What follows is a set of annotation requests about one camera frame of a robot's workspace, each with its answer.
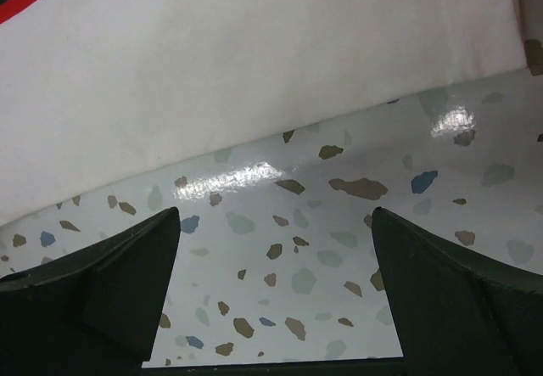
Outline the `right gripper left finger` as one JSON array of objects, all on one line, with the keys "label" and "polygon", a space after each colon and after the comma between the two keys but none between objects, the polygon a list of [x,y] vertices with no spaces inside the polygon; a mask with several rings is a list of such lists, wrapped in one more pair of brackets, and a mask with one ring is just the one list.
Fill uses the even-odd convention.
[{"label": "right gripper left finger", "polygon": [[3,375],[139,375],[180,239],[176,207],[1,279]]}]

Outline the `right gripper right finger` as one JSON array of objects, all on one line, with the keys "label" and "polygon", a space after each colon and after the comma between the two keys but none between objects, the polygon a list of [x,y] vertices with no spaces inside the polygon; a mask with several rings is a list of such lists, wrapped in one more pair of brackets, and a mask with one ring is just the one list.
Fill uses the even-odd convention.
[{"label": "right gripper right finger", "polygon": [[378,207],[372,239],[410,375],[540,375],[542,276]]}]

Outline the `white coca-cola t-shirt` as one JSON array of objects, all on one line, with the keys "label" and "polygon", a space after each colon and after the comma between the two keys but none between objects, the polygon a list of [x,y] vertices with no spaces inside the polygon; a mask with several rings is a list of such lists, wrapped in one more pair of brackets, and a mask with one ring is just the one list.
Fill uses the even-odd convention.
[{"label": "white coca-cola t-shirt", "polygon": [[1,0],[1,221],[525,64],[518,0]]}]

